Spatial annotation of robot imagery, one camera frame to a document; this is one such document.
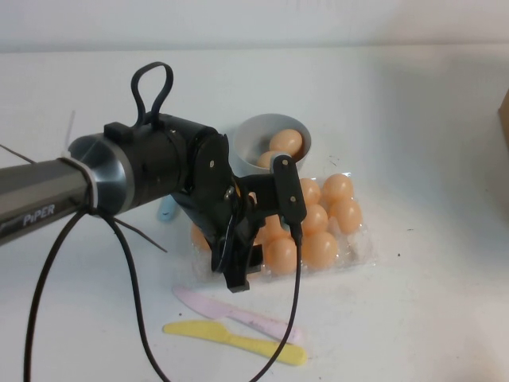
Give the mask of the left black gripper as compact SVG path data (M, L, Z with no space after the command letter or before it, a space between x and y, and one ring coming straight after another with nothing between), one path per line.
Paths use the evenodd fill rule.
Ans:
M189 170L181 207L208 243L211 271L223 274L230 292L248 290L247 274L262 270L263 246L254 245L262 221L255 200L231 169L227 136L204 136Z

